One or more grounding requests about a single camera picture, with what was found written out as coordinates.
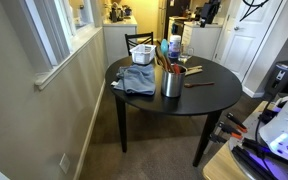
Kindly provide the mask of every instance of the baseboard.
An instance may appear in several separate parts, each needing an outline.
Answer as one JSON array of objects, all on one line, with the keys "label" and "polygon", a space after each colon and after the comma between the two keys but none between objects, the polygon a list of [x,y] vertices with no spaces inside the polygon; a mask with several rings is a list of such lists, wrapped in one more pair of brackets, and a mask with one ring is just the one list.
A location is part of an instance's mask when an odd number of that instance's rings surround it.
[{"label": "baseboard", "polygon": [[91,140],[91,136],[92,136],[95,120],[96,120],[96,117],[97,117],[97,113],[98,113],[98,110],[100,108],[100,104],[101,104],[104,88],[105,88],[105,81],[102,84],[101,91],[100,91],[100,94],[98,96],[98,99],[97,99],[97,102],[96,102],[96,106],[95,106],[95,109],[94,109],[94,113],[93,113],[93,116],[92,116],[91,124],[88,127],[88,131],[87,131],[86,139],[84,141],[84,145],[83,145],[83,149],[82,149],[82,152],[81,152],[81,156],[80,156],[80,159],[78,161],[77,168],[76,168],[76,171],[75,171],[74,180],[78,180],[80,178],[80,175],[81,175],[81,171],[82,171],[82,168],[83,168],[85,155],[86,155],[86,152],[87,152],[87,149],[88,149],[88,145],[89,145],[90,140]]},{"label": "baseboard", "polygon": [[251,98],[260,98],[260,97],[264,96],[264,92],[254,93],[253,91],[251,91],[250,89],[248,89],[245,86],[243,86],[243,92],[245,92]]}]

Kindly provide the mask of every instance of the mug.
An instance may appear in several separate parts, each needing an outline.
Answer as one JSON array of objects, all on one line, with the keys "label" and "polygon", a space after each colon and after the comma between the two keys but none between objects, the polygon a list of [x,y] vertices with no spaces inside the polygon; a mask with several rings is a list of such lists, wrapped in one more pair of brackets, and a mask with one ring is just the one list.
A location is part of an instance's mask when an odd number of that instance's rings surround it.
[{"label": "mug", "polygon": [[182,93],[184,78],[187,69],[184,66],[178,65],[180,73],[171,73],[163,69],[162,73],[162,94],[166,97],[178,97]]},{"label": "mug", "polygon": [[180,56],[178,60],[185,63],[189,58],[191,58],[194,54],[194,49],[186,44],[181,45]]}]

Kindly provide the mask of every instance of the gray towel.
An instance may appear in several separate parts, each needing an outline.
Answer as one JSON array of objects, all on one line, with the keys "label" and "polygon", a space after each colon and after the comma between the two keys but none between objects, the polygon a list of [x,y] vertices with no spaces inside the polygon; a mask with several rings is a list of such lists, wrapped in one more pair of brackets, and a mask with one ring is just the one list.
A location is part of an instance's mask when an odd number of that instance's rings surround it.
[{"label": "gray towel", "polygon": [[116,75],[120,80],[114,89],[124,90],[127,94],[153,95],[155,93],[155,74],[151,64],[120,67]]}]

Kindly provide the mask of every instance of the metal cup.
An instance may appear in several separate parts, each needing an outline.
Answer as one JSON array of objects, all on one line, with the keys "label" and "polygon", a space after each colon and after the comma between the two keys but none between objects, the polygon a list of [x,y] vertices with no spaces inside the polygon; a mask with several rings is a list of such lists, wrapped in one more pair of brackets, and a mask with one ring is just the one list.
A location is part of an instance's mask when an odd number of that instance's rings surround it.
[{"label": "metal cup", "polygon": [[180,74],[170,73],[163,70],[162,73],[162,94],[167,97],[178,97],[182,93],[185,73],[187,69],[178,65]]}]

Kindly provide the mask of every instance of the round table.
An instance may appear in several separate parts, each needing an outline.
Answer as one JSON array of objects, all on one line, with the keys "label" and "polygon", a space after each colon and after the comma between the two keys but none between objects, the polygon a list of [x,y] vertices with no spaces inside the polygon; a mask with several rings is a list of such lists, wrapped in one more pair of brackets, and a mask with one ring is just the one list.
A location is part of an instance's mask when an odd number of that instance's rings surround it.
[{"label": "round table", "polygon": [[203,151],[207,146],[208,137],[222,113],[222,110],[234,105],[242,95],[242,86],[239,79],[227,68],[199,57],[191,57],[184,66],[202,66],[202,72],[185,77],[184,83],[214,82],[214,85],[193,88],[183,87],[181,96],[176,98],[166,97],[161,94],[162,68],[152,60],[155,72],[155,94],[126,94],[116,90],[110,84],[118,81],[116,73],[121,66],[132,65],[131,56],[116,61],[106,71],[106,85],[110,86],[115,95],[116,108],[123,152],[127,151],[126,136],[126,109],[125,103],[142,110],[175,116],[205,115],[207,119],[203,128],[201,139],[197,147],[193,165],[197,166]]}]

